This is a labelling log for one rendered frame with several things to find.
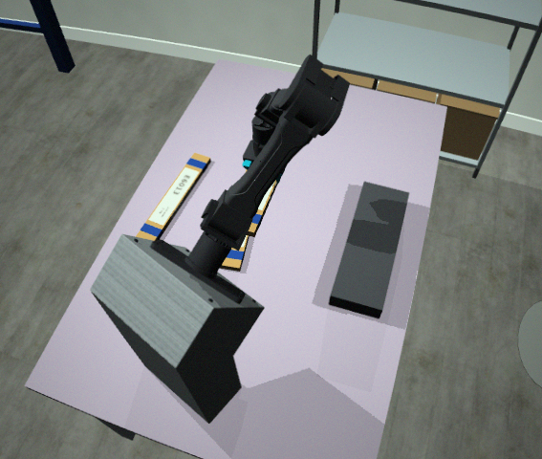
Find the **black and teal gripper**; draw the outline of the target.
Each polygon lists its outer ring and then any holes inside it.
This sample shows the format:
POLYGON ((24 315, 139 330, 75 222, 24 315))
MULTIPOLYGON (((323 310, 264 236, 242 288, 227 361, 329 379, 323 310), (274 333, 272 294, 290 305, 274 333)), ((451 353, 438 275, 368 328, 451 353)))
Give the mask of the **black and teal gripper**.
MULTIPOLYGON (((258 156, 258 154, 260 153, 260 151, 263 149, 265 145, 260 145, 259 143, 253 141, 252 140, 249 142, 249 145, 243 155, 243 167, 248 170, 249 167, 251 166, 251 164, 253 163, 253 161, 255 160, 255 158, 258 156), (254 147, 254 150, 253 150, 253 147, 254 147)), ((286 168, 286 167, 285 167, 286 168)), ((278 176, 278 178, 276 179, 276 182, 279 184, 280 182, 280 179, 285 171, 285 168, 284 170, 281 172, 281 174, 278 176)))

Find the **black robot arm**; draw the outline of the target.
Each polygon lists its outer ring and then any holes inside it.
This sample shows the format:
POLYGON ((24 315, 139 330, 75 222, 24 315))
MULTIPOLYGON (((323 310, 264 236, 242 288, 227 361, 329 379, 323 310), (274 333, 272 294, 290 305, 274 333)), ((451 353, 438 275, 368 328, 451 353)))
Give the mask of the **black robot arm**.
POLYGON ((322 66, 308 55, 289 88, 260 98, 252 119, 252 140, 265 146, 218 201, 209 201, 201 216, 204 232, 190 255, 162 239, 150 245, 238 304, 246 294, 217 275, 218 270, 231 247, 240 250, 264 196, 290 160, 317 135, 327 134, 341 113, 350 82, 340 75, 332 78, 322 66))

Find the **white box with label and blue band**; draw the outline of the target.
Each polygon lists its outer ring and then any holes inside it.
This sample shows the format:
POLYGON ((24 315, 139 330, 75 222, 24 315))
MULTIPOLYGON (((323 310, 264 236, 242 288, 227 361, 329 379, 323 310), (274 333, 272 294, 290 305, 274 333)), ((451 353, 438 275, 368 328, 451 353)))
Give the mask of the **white box with label and blue band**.
POLYGON ((243 244, 242 244, 239 251, 237 251, 234 248, 231 248, 231 251, 229 252, 227 258, 223 262, 220 269, 226 269, 226 270, 232 270, 232 271, 240 272, 242 264, 243 264, 243 260, 244 260, 244 256, 245 256, 248 241, 249 241, 249 236, 246 235, 246 238, 245 238, 245 240, 244 240, 244 242, 243 242, 243 244))

